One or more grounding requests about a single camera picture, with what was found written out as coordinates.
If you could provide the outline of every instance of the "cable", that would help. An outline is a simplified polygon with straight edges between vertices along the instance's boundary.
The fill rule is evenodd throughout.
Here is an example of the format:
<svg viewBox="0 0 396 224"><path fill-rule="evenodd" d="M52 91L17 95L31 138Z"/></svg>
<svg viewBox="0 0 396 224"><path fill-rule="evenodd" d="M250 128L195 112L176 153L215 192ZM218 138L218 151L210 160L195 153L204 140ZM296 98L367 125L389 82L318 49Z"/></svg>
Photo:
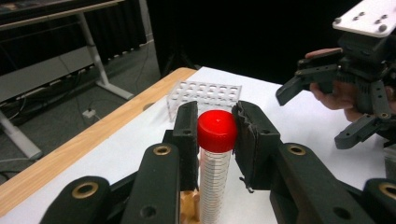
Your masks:
<svg viewBox="0 0 396 224"><path fill-rule="evenodd" d="M81 111L81 106L80 106L80 103L79 103L79 100L78 100L78 96L76 96L75 99L76 99L76 103L77 103L77 111L78 111L79 117L81 118L82 122L85 125L89 126L90 124L88 124L87 121L85 121L84 117L82 116L82 111Z"/></svg>
<svg viewBox="0 0 396 224"><path fill-rule="evenodd" d="M8 52L3 48L2 43L0 42L0 48L8 58L8 60L11 62L12 66L14 67L15 70L19 70L20 68L15 64L14 60L12 60L11 56L9 56Z"/></svg>
<svg viewBox="0 0 396 224"><path fill-rule="evenodd" d="M14 174L18 174L21 171L12 171L12 170L5 170L5 171L0 171L0 175L6 180L8 181L11 177L7 174L9 173L14 173Z"/></svg>
<svg viewBox="0 0 396 224"><path fill-rule="evenodd" d="M27 101L26 97L23 97L23 103L22 103L20 109L18 110L18 112L15 115L11 116L9 119L14 119L15 117L17 117L22 112L23 108L26 105L26 101Z"/></svg>
<svg viewBox="0 0 396 224"><path fill-rule="evenodd" d="M142 67L140 68L140 72L137 75L136 80L134 81L134 88L136 89L137 92L139 92L139 90L137 89L137 82L139 81L140 77L142 76L143 70L145 69L145 66L146 66L146 62L149 59L149 42L146 44L146 46L148 47L148 49L146 50L146 59L145 59L145 61L143 61Z"/></svg>
<svg viewBox="0 0 396 224"><path fill-rule="evenodd" d="M99 116L97 116L97 115L94 115L98 120L101 120L101 118L99 117Z"/></svg>
<svg viewBox="0 0 396 224"><path fill-rule="evenodd" d="M92 108L93 103L98 103L98 102L102 102L102 101L111 102L111 103L114 103L116 105L122 105L121 103L116 102L116 101L102 99L102 100L93 100L93 101L91 101L90 104L88 105L88 108Z"/></svg>
<svg viewBox="0 0 396 224"><path fill-rule="evenodd" d="M58 27L53 27L53 25L51 24L50 21L51 21L50 17L47 16L46 22L47 22L47 25L48 25L49 29L46 29L45 31L42 31L42 32L48 32L48 31L49 31L49 32L53 35L53 37L56 38L56 42L58 43L58 45L59 45L59 46L62 46L63 44L62 44L61 41L56 37L57 35L54 33L54 31L55 31L55 30L58 30L58 29L61 29L61 28L64 28L64 27L66 27L66 26L72 25L72 24L74 24L74 23L72 23L72 24L66 24L66 25L58 26ZM58 57L59 61L61 62L61 64L64 66L64 69L66 70L66 72L67 72L69 75L72 75L72 76L73 76L73 72L71 72L71 71L69 70L69 68L67 67L65 61L64 61L63 58L61 57L61 52L60 52L60 50L58 50L58 56L57 56L57 57ZM78 71L77 74L74 76L73 84L72 84L71 88L68 89L66 92L63 92L63 93L57 92L57 93L55 93L55 94L46 95L45 97L34 97L34 96L33 96L33 97L30 97L30 98L29 98L30 103L32 104L32 103L36 102L36 103L38 103L38 105L33 106L33 109L31 109L30 111L25 112L25 113L23 114L24 117L25 117L25 118L27 117L27 118L29 119L29 117L34 116L36 113L42 111L43 109L46 109L48 106L50 106L50 105L52 105L52 104L54 104L54 103L56 103L56 102L59 102L59 101L61 101L62 99L66 98L68 95L70 95L70 94L75 90L76 86L78 86L79 82L81 81L81 74L80 74L80 71ZM26 105L26 99L27 99L27 97L24 98L24 101L25 101L25 102L24 102L23 106ZM10 119L15 119L17 116L19 116L19 117L21 118L21 112L22 112L21 110L22 110L22 109L23 109L23 107L22 107L14 116L12 116Z"/></svg>
<svg viewBox="0 0 396 224"><path fill-rule="evenodd" d="M11 41L11 40L22 39L22 38L25 38L25 37L28 37L28 36L31 36L31 35L40 35L40 34L46 33L47 31L59 30L59 29L62 29L62 28L65 28L65 27L74 25L74 24L76 24L76 23L77 23L77 22L69 23L69 24L60 25L60 26L57 26L57 27L54 27L54 28L51 28L51 29L46 29L46 30L42 30L42 31L31 32L31 33L29 33L28 35L19 35L19 36L17 36L17 37L12 37L12 38L9 38L9 39L3 39L3 40L0 40L0 45L1 45L2 43L5 43L5 42Z"/></svg>

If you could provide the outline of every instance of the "white desk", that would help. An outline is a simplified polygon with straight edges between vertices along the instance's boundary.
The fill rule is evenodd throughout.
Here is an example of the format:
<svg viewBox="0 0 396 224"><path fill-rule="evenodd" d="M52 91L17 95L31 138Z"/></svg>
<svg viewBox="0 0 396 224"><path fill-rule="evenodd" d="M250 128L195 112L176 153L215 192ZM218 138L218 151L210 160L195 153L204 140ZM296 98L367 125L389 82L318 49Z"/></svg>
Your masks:
<svg viewBox="0 0 396 224"><path fill-rule="evenodd" d="M373 135L351 149L336 149L333 139L349 122L343 111L325 108L311 92L303 91L279 106L275 95L280 86L276 84L205 67L189 80L242 85L240 100L258 105L281 133L282 142L310 147L339 180L351 186L362 189L367 179L385 177L384 139ZM173 123L169 121L164 96L0 217L0 223L38 223L59 192L84 175L98 175L113 184L137 171L144 151L161 143L166 129L173 129ZM232 157L220 223L276 223L269 191L250 194L239 176L241 173Z"/></svg>

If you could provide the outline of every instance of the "wooden table edge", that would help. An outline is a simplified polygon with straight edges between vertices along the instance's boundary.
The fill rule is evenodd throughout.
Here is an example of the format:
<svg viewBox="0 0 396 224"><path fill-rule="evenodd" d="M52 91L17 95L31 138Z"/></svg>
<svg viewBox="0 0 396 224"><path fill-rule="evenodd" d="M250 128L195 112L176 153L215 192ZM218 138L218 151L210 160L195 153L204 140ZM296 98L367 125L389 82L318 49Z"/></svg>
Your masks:
<svg viewBox="0 0 396 224"><path fill-rule="evenodd" d="M9 179L0 186L0 217L26 200L70 165L105 141L111 134L142 113L145 106L162 99L178 80L186 80L195 72L196 70L190 68L178 68L82 133L56 148L49 155Z"/></svg>

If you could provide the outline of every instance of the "white metal plate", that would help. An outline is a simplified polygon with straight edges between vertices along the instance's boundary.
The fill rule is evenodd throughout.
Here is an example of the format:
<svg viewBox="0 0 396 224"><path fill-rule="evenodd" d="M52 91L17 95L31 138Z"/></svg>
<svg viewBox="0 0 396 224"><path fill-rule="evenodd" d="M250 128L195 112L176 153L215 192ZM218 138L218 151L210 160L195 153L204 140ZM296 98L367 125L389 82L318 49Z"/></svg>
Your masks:
<svg viewBox="0 0 396 224"><path fill-rule="evenodd" d="M335 19L337 30L385 37L396 26L396 0L362 0L342 17Z"/></svg>

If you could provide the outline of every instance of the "metal table leg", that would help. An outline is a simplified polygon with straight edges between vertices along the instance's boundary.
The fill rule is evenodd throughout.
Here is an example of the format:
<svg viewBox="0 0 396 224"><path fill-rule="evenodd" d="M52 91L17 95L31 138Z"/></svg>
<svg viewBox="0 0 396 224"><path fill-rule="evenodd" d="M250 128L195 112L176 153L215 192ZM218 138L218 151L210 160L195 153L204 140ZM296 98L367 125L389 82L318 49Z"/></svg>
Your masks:
<svg viewBox="0 0 396 224"><path fill-rule="evenodd" d="M21 132L21 130L14 126L7 117L0 110L0 123L3 126L3 131L6 135L17 145L17 147L31 160L37 160L43 156L43 152Z"/></svg>
<svg viewBox="0 0 396 224"><path fill-rule="evenodd" d="M100 80L96 81L96 84L108 91L111 91L111 92L117 94L118 96L120 96L126 100L132 99L134 97L134 95L132 93L125 91L117 86L114 86L113 84L108 82L105 68L104 68L102 61L100 59L96 45L93 42L91 31L90 31L87 21L85 20L84 13L80 12L77 14L77 16L78 16L79 21L81 22L81 29L85 36L85 40L87 41L88 49L89 49L91 57L93 59L93 63L99 69L99 72L100 72Z"/></svg>

